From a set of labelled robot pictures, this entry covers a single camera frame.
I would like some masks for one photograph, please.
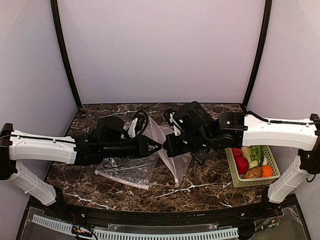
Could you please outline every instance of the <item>basket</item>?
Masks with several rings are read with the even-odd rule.
[[[239,176],[236,161],[231,148],[225,149],[225,154],[228,160],[233,186],[235,188],[269,185],[269,184],[272,184],[272,182],[275,179],[278,179],[280,177],[278,166],[276,164],[274,156],[271,153],[269,146],[262,146],[262,147],[263,147],[264,156],[267,160],[267,164],[272,167],[273,176],[250,178],[250,179],[244,179]]]

